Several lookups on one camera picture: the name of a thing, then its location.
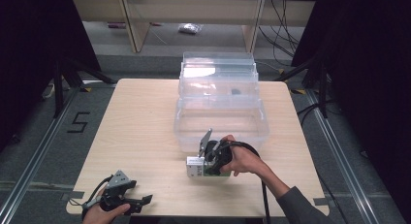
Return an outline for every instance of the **wooden table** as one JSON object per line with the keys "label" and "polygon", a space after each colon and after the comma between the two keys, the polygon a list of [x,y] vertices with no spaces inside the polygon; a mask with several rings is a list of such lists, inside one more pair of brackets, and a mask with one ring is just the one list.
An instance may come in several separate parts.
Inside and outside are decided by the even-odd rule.
{"label": "wooden table", "polygon": [[[127,198],[153,195],[139,215],[264,217],[261,181],[252,174],[238,177],[188,177],[185,160],[174,136],[178,80],[121,80],[111,97],[100,128],[84,162],[74,191],[84,203],[98,183],[122,170],[137,186]],[[261,81],[270,135],[259,153],[290,186],[296,185],[313,203],[324,198],[311,155],[287,85]],[[329,213],[328,206],[318,206]],[[284,216],[269,193],[271,216]],[[80,214],[81,208],[67,205]]]}

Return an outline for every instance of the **black sleeve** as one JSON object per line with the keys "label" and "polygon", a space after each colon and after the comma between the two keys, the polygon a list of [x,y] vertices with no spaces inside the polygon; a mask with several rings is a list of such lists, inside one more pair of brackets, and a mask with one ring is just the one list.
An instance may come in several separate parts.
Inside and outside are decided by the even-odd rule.
{"label": "black sleeve", "polygon": [[277,199],[290,223],[333,223],[324,213],[312,206],[301,194],[297,187],[293,187]]}

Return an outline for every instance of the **clear plastic box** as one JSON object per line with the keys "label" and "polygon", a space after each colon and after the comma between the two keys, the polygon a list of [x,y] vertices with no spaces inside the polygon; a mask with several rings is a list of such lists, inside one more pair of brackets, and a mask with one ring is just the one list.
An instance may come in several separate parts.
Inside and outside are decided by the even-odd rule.
{"label": "clear plastic box", "polygon": [[174,133],[182,151],[197,152],[209,128],[213,140],[232,134],[255,148],[269,135],[251,53],[185,52],[178,92]]}

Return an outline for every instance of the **person's left hand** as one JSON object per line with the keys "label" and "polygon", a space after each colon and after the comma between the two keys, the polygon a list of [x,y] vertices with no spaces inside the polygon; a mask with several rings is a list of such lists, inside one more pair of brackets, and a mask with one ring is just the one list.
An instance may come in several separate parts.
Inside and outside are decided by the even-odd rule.
{"label": "person's left hand", "polygon": [[[98,193],[101,196],[104,188]],[[83,224],[110,224],[116,216],[122,215],[130,208],[130,204],[121,205],[111,211],[104,211],[100,208],[100,204],[92,206],[82,220]]]}

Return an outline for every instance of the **floor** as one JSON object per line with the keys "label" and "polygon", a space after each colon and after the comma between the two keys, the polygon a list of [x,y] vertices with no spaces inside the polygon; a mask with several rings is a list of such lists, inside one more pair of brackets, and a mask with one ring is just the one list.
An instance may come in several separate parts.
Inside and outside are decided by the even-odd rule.
{"label": "floor", "polygon": [[[160,26],[150,27],[139,53],[131,51],[125,29],[108,28],[104,22],[85,22],[84,26],[103,72],[115,79],[144,76],[176,79],[184,51],[245,51],[240,27],[233,25],[207,24],[197,34],[188,35],[178,32],[178,24],[160,23]],[[272,40],[276,38],[274,30],[277,28],[262,27]],[[288,30],[295,39],[303,32],[303,28],[298,27]],[[276,42],[289,53],[293,52],[289,40],[277,38]],[[289,53],[273,49],[259,32],[253,54],[261,80],[272,80],[281,70],[292,70],[288,66],[292,59]],[[301,86],[303,74],[287,81],[296,111],[317,102],[316,90]],[[80,223],[78,216],[65,211],[67,197],[73,190],[113,90],[113,86],[106,85],[93,86],[91,92],[67,89],[65,98],[70,108],[60,121],[52,118],[54,101],[52,95],[47,98],[51,87],[45,90],[45,101],[32,111],[31,118],[19,131],[19,141],[10,143],[0,154],[0,201],[15,204],[10,219],[4,223],[49,223],[50,220]],[[331,89],[328,98],[332,98]],[[360,154],[361,146],[343,112],[337,104],[327,105],[327,111],[327,119],[314,110],[306,117],[302,113],[300,121],[303,121],[302,130],[323,180],[332,220],[335,223],[405,223],[372,165]],[[87,122],[87,127],[86,131],[73,135],[70,130],[78,129],[73,125],[76,118]],[[26,189],[20,187],[24,182]],[[21,191],[21,196],[12,196],[14,191]],[[287,223],[284,218],[272,220]],[[129,221],[121,217],[115,223]]]}

